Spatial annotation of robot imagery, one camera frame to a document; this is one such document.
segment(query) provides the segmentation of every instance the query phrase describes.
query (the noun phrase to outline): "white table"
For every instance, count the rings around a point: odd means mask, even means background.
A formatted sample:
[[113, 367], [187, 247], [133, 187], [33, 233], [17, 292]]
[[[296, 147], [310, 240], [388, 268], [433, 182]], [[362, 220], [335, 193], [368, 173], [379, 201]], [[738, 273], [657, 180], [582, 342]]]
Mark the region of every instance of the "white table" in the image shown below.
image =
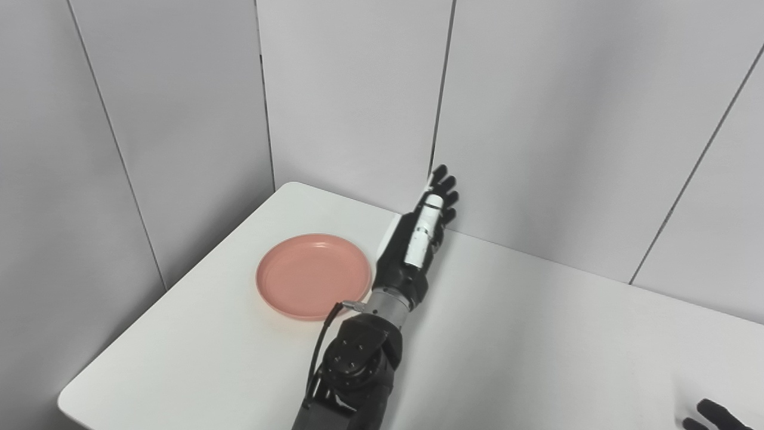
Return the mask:
[[[291, 428], [321, 323], [271, 310], [257, 263], [302, 233], [343, 236], [373, 261], [393, 217], [284, 185], [59, 407], [93, 430]], [[430, 280], [403, 328], [385, 428], [669, 429], [707, 396], [764, 429], [764, 326], [453, 232]]]

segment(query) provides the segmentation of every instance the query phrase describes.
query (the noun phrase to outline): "wall seam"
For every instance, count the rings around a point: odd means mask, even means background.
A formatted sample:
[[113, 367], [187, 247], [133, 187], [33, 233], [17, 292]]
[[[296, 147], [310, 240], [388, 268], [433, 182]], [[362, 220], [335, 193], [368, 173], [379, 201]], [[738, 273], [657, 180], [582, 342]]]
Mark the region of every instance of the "wall seam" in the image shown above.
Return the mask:
[[435, 141], [438, 139], [438, 125], [440, 124], [440, 108], [443, 104], [443, 90], [445, 88], [445, 71], [448, 68], [448, 54], [451, 52], [451, 34], [454, 30], [454, 15], [456, 13], [456, 0], [451, 3], [451, 16], [448, 18], [448, 35], [445, 39], [445, 57], [443, 58], [443, 74], [440, 77], [440, 90], [438, 93], [438, 108], [435, 110], [435, 129], [432, 132], [432, 148], [430, 160], [427, 166], [427, 176], [432, 172], [432, 163], [435, 160]]
[[759, 52], [756, 54], [756, 57], [753, 59], [753, 63], [748, 68], [748, 71], [746, 72], [746, 75], [743, 78], [743, 81], [737, 87], [737, 91], [735, 91], [735, 94], [733, 95], [732, 100], [727, 105], [727, 109], [724, 110], [724, 114], [722, 114], [721, 119], [719, 119], [719, 122], [717, 123], [717, 126], [714, 129], [714, 132], [711, 133], [711, 137], [708, 139], [708, 142], [706, 142], [706, 145], [703, 147], [703, 151], [701, 151], [700, 157], [698, 157], [698, 160], [695, 162], [694, 166], [692, 167], [692, 170], [690, 170], [689, 176], [687, 176], [685, 183], [682, 185], [681, 190], [679, 190], [679, 194], [674, 199], [674, 203], [671, 205], [671, 208], [668, 209], [668, 213], [663, 219], [661, 226], [658, 228], [656, 235], [652, 238], [652, 242], [650, 242], [650, 245], [647, 247], [647, 251], [645, 252], [645, 255], [642, 256], [642, 259], [639, 261], [639, 265], [636, 267], [634, 274], [629, 280], [629, 285], [634, 284], [634, 281], [636, 280], [636, 277], [639, 274], [639, 271], [642, 269], [642, 266], [645, 264], [645, 261], [647, 260], [647, 256], [652, 252], [652, 248], [655, 246], [656, 242], [658, 241], [658, 238], [661, 236], [661, 233], [663, 233], [663, 230], [665, 229], [666, 224], [669, 223], [669, 220], [674, 214], [674, 210], [676, 209], [677, 204], [681, 200], [682, 196], [685, 194], [685, 191], [687, 190], [687, 186], [690, 184], [690, 181], [692, 181], [692, 178], [695, 176], [695, 172], [698, 171], [698, 167], [700, 167], [701, 162], [703, 161], [703, 158], [706, 156], [708, 149], [711, 147], [711, 144], [716, 139], [717, 134], [719, 134], [719, 130], [721, 130], [721, 127], [724, 124], [724, 121], [727, 120], [727, 117], [730, 114], [732, 107], [735, 105], [735, 102], [737, 101], [737, 97], [743, 91], [743, 88], [748, 82], [748, 78], [751, 76], [753, 69], [756, 68], [756, 65], [758, 64], [759, 59], [762, 57], [762, 53], [764, 53], [764, 45], [761, 46], [761, 48], [759, 49]]
[[93, 83], [95, 84], [95, 91], [98, 93], [98, 98], [101, 102], [101, 108], [103, 109], [104, 115], [106, 116], [106, 122], [108, 123], [108, 130], [112, 134], [112, 139], [114, 141], [114, 146], [117, 149], [117, 155], [119, 156], [119, 162], [122, 165], [122, 170], [125, 173], [125, 178], [128, 181], [128, 187], [130, 188], [130, 194], [133, 197], [133, 203], [135, 204], [135, 209], [138, 212], [138, 218], [141, 220], [141, 226], [143, 227], [144, 234], [146, 235], [146, 240], [148, 241], [148, 247], [151, 251], [151, 258], [154, 260], [154, 265], [157, 267], [157, 273], [159, 274], [159, 280], [162, 282], [162, 286], [164, 287], [164, 291], [167, 292], [169, 289], [167, 286], [167, 283], [164, 280], [164, 277], [162, 276], [162, 269], [159, 267], [159, 261], [157, 260], [157, 253], [154, 251], [154, 244], [151, 243], [151, 238], [148, 234], [148, 228], [146, 227], [146, 222], [144, 220], [143, 213], [141, 212], [141, 207], [138, 205], [138, 198], [135, 196], [135, 189], [133, 188], [132, 181], [130, 180], [130, 174], [128, 173], [128, 167], [125, 164], [125, 157], [122, 156], [122, 150], [119, 148], [119, 143], [117, 142], [117, 135], [114, 133], [114, 126], [112, 125], [112, 118], [108, 114], [108, 110], [106, 109], [106, 103], [103, 99], [103, 94], [101, 93], [101, 87], [98, 84], [98, 80], [96, 79], [96, 73], [93, 70], [92, 62], [90, 61], [90, 55], [88, 54], [87, 48], [85, 46], [85, 39], [83, 38], [83, 33], [79, 28], [79, 22], [77, 21], [77, 16], [74, 14], [74, 7], [72, 6], [71, 0], [66, 0], [66, 5], [69, 7], [69, 13], [72, 15], [72, 20], [74, 21], [74, 28], [77, 31], [77, 37], [79, 38], [79, 43], [83, 47], [83, 53], [85, 54], [85, 60], [88, 64], [88, 69], [90, 70], [90, 76], [93, 79]]

